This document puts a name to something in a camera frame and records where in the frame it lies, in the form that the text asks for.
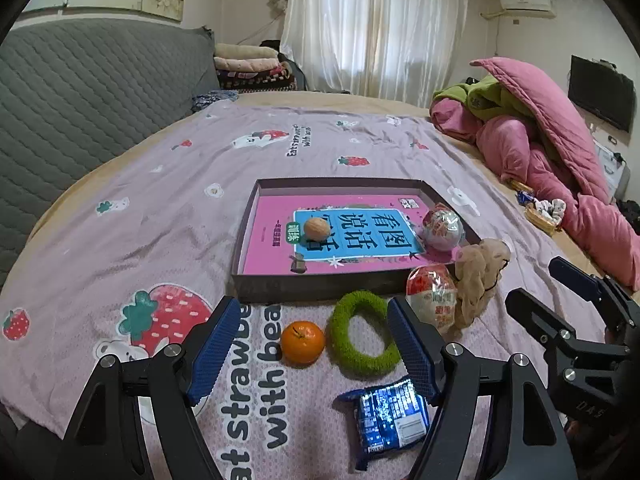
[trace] green ring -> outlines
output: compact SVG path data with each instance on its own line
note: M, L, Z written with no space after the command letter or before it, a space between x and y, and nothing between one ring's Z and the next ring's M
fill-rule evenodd
M383 376L400 362L400 352L391 343L378 357L358 352L349 340L349 320L359 309L373 314L386 326L386 301L368 290L356 290L342 297L329 319L329 333L340 366L363 377Z

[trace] pink comforter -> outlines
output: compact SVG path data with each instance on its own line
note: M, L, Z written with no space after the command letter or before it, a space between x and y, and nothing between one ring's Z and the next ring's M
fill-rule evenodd
M633 290L640 288L640 237L614 205L593 140L571 101L539 68L494 57L471 63L487 69L533 112L542 135L556 147L563 164L549 161L532 124L499 116L482 124L460 102L444 98L431 107L441 132L477 144L487 166L501 180L515 178L540 200L567 204L562 227L606 273Z

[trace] wall-mounted tv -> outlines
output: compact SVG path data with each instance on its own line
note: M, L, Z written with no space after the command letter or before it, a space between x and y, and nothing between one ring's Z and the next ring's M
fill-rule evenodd
M571 56L569 99L616 128L631 131L636 109L634 82L606 64Z

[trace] white curtain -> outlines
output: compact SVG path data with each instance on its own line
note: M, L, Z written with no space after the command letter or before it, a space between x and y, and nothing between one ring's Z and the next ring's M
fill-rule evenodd
M289 0L281 51L311 90L428 106L449 78L468 0Z

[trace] green label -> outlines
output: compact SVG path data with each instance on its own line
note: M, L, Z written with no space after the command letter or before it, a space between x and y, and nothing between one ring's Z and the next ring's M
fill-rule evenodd
M300 224L298 222L289 222L285 229L287 243L297 244L300 241Z

